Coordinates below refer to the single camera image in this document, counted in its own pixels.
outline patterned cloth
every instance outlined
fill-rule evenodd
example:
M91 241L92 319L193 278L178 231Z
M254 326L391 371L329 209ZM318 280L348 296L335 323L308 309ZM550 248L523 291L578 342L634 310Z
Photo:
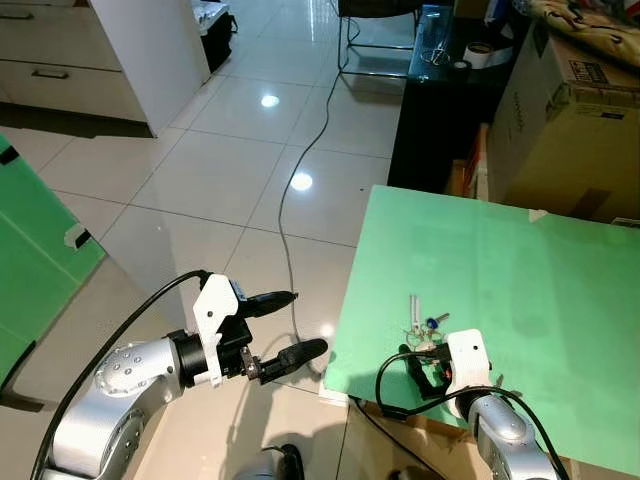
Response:
M529 14L576 40L640 69L640 29L568 0L531 0Z

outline drawer handle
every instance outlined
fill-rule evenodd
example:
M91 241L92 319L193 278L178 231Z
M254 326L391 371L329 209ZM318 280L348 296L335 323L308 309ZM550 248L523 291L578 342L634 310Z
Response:
M56 80L66 80L67 78L69 78L69 74L67 72L41 72L40 70L34 70L31 76L55 78Z
M33 20L33 13L25 13L24 15L8 15L0 13L0 20Z

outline cabinet drawer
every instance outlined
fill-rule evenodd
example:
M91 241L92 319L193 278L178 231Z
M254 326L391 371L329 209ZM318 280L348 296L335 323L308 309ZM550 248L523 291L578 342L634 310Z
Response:
M53 5L56 7L73 7L77 0L0 0L3 3L23 4L23 5Z
M0 61L0 87L19 105L146 121L122 72Z
M91 8L0 3L0 60L121 70Z
M0 102L5 102L5 103L11 102L9 95L7 95L7 92L4 91L4 89L2 88L2 85L0 85Z

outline white cabinet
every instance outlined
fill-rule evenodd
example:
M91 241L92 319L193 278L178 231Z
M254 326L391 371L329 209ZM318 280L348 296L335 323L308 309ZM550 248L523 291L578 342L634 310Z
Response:
M0 59L121 70L91 8L0 4Z
M0 61L0 83L20 105L146 121L122 72Z
M0 102L157 135L209 75L189 0L0 0Z

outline black cable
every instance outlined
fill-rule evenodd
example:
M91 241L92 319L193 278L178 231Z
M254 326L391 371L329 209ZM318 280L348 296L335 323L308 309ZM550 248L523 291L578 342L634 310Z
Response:
M53 417L51 418L51 422L49 422L49 426L47 427L47 431L42 438L42 442L40 443L40 448L38 449L38 454L36 455L36 459L33 464L33 469L31 470L31 480L41 480L42 474L44 473L44 469L46 468L47 457L49 455L49 448L51 447L51 442L53 441L53 437L56 433L56 429L58 425L60 425L60 421L64 416L67 408L71 404L73 397L75 397L76 393L82 388L82 384L87 379L89 375L94 371L96 366L100 363L102 358L109 353L113 344L122 336L122 334L131 326L133 322L135 322L140 315L142 315L152 304L154 304L160 297L162 297L169 290L179 285L193 277L200 278L200 288L204 286L204 283L207 281L210 272L205 270L193 270L191 272L187 272L184 275L180 275L175 280L170 281L156 293L151 295L142 305L140 305L135 312L133 312L129 317L120 325L115 332L104 342L104 345L98 350L98 352L93 356L93 358L89 361L87 366L82 370L78 378L73 382L67 393L65 393L64 397L60 401L58 408L56 408Z
M461 390L448 393L437 400L434 400L432 402L429 402L425 405L422 405L420 407L416 407L413 409L406 409L402 407L396 407L393 405L384 404L382 402L382 398L380 395L380 384L382 382L382 376L385 370L393 362L404 359L404 358L408 358L408 357L432 357L433 358L434 355L433 353L430 353L430 352L398 353L396 355L392 355L391 357L389 357L387 360L384 361L384 363L380 366L380 369L378 370L378 375L376 376L376 387L375 387L376 402L378 404L378 407L380 407L380 410L382 410L383 414L390 413L393 416L410 417L412 415L417 415L419 413L426 412L427 410L431 410L432 408L442 405L443 403L448 402L449 400L452 400L454 398L457 398L463 394L496 393L498 395L502 395L503 397L506 397L514 401L515 403L517 403L525 411L525 413L529 416L533 424L538 429L538 432L540 433L540 436L542 437L542 440L544 441L547 447L547 450L549 451L549 456L551 457L551 462L554 469L556 470L556 472L558 473L558 475L562 480L570 480L569 475L567 474L567 471L565 470L564 465L560 461L560 457L558 456L558 453L556 452L556 449L554 448L553 443L551 442L551 439L549 438L547 431L544 429L544 426L542 425L542 422L540 421L540 419L536 416L533 410L531 410L529 405L525 403L524 400L522 400L518 395L508 390L504 390L502 388L493 387L493 386L465 387Z
M380 433L382 433L384 436L386 436L396 447L398 447L404 453L409 455L411 458L413 458L416 462L418 462L424 468L426 468L427 470L429 470L433 474L437 475L441 480L446 480L445 477L440 472L438 472L435 468L433 468L427 462L422 460L422 458L420 458L416 453L411 451L408 447L406 447L402 443L400 443L400 441L397 438L395 438L393 435L391 435L391 433L389 433L389 431L386 428L384 428L382 425L380 425L378 422L376 422L373 419L373 417L371 417L371 415L369 415L366 412L366 410L364 408L362 408L362 405L360 405L359 399L357 399L355 397L351 397L351 396L349 398L354 401L354 403L356 404L356 407L358 407L358 410L360 410L360 413L362 413L367 418L367 420L369 420L369 422L371 422L371 424L374 427L376 427L380 431Z
M353 39L355 39L359 34L360 34L360 27L358 27L358 33L353 37ZM344 63L342 68L346 67L347 63L349 63L348 59ZM304 157L309 152L309 150L311 150L313 148L313 146L316 144L316 142L318 140L320 140L320 137L322 137L322 135L324 135L324 132L327 130L327 126L329 125L329 117L330 117L330 115L329 115L329 103L331 102L331 98L333 97L333 92L336 89L336 84L338 83L338 79L339 78L340 78L340 72L338 72L336 77L333 79L333 84L331 85L331 90L329 91L329 95L327 96L327 100L325 102L325 119L324 119L324 123L322 125L322 128L320 129L318 134L314 137L314 139L311 141L311 143L309 143L309 145L307 145L307 147L302 151L302 153L300 154L300 157L298 157L298 161L296 162L295 166L293 167L293 170L291 171L291 175L289 175L289 179L287 180L287 184L286 184L286 186L284 188L284 191L282 192L282 196L280 197L280 206L278 207L278 233L280 234L280 238L282 240L282 245L284 246L284 253L285 253L285 257L287 259L287 270L289 272L289 289L292 292L295 291L295 288L294 288L294 280L293 280L293 267L291 265L291 253L289 251L289 244L287 243L287 238L285 236L284 228L282 226L282 212L283 212L283 209L284 209L284 201L285 201L285 198L287 196L287 192L289 191L289 187L291 185L291 181L293 180L293 177L295 176L296 172L298 171L298 168L300 167L300 164L302 163L302 160L304 160ZM291 303L291 322L293 323L293 330L294 330L294 333L295 333L295 336L296 336L296 340L298 342L301 342L302 339L300 337L300 331L298 330L298 324L296 322L295 302ZM312 370L312 373L314 375L320 376L319 372L316 372L313 368L311 368L311 370Z
M268 452L269 450L274 450L274 451L276 451L276 452L280 452L280 453L281 453L281 454L283 454L283 455L286 455L286 454L287 454L283 449L281 449L280 447L276 447L275 445L273 445L273 446L271 446L271 447L264 447L264 448L262 449L262 451L263 451L263 452Z

